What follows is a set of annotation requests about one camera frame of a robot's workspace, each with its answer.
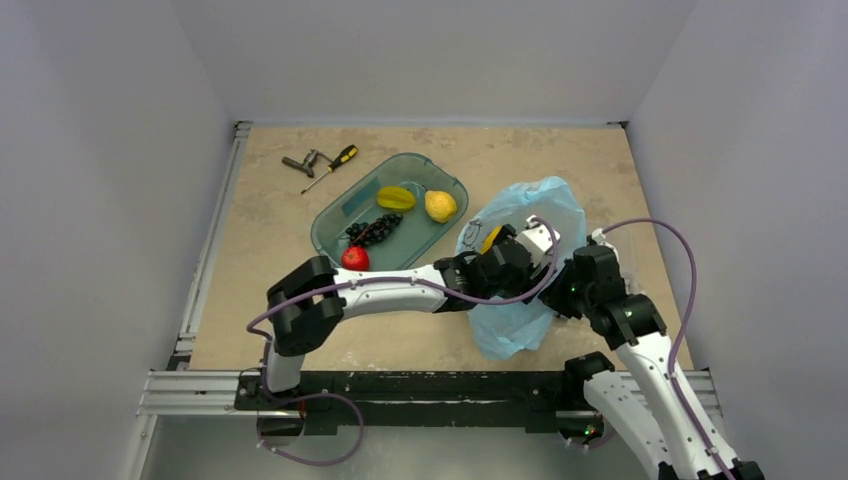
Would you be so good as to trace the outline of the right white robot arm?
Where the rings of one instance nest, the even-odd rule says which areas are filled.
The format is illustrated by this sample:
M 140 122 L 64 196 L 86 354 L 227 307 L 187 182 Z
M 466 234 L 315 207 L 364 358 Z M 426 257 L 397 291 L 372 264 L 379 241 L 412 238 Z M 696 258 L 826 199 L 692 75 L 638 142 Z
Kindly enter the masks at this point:
M 617 255 L 603 245 L 574 251 L 540 296 L 568 318 L 584 317 L 642 394 L 624 389 L 611 363 L 596 352 L 573 359 L 567 371 L 580 379 L 585 401 L 622 438 L 652 479 L 761 479 L 716 429 L 683 370 L 653 301 L 628 293 Z

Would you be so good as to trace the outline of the yellow fake mango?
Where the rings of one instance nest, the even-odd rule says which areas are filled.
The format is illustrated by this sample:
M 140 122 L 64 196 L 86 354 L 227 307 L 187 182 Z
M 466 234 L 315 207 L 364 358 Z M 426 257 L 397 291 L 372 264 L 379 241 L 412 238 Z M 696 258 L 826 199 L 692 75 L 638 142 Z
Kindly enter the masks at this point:
M 491 232 L 490 232 L 490 233 L 489 233 L 489 234 L 485 237 L 485 239 L 483 240 L 483 243 L 482 243 L 482 245 L 481 245 L 481 247 L 480 247 L 480 249 L 479 249 L 479 252 L 480 252 L 481 254 L 485 254 L 488 250 L 490 250 L 490 249 L 491 249 L 491 247 L 494 245 L 495 241 L 497 240 L 498 235 L 500 234 L 500 232 L 501 232 L 502 228 L 503 228 L 503 226 L 502 226 L 502 225 L 499 225 L 499 226 L 495 227 L 495 228 L 494 228 L 494 229 L 493 229 L 493 230 L 492 230 L 492 231 L 491 231 Z

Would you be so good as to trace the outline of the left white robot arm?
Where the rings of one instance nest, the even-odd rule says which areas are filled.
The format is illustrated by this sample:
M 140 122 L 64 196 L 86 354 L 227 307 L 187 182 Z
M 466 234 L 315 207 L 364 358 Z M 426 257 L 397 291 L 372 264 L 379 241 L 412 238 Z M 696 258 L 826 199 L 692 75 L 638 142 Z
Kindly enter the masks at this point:
M 326 256 L 307 260 L 266 293 L 264 317 L 273 331 L 266 337 L 265 390 L 280 395 L 296 389 L 306 354 L 322 346 L 344 320 L 531 301 L 547 281 L 558 240 L 558 233 L 540 224 L 521 232 L 504 226 L 483 253 L 466 251 L 404 271 L 336 268 Z

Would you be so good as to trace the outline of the light blue plastic bag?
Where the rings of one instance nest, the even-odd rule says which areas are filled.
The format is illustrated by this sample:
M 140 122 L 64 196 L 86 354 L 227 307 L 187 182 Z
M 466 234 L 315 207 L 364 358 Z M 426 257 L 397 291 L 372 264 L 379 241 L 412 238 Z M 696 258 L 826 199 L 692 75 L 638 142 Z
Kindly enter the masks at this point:
M 570 186 L 557 176 L 513 184 L 499 193 L 467 222 L 456 251 L 478 251 L 491 231 L 503 224 L 521 230 L 538 215 L 559 234 L 557 268 L 586 244 L 586 216 Z M 550 328 L 554 311 L 534 299 L 528 304 L 481 305 L 469 313 L 474 341 L 489 360 L 506 360 L 521 350 L 537 350 Z

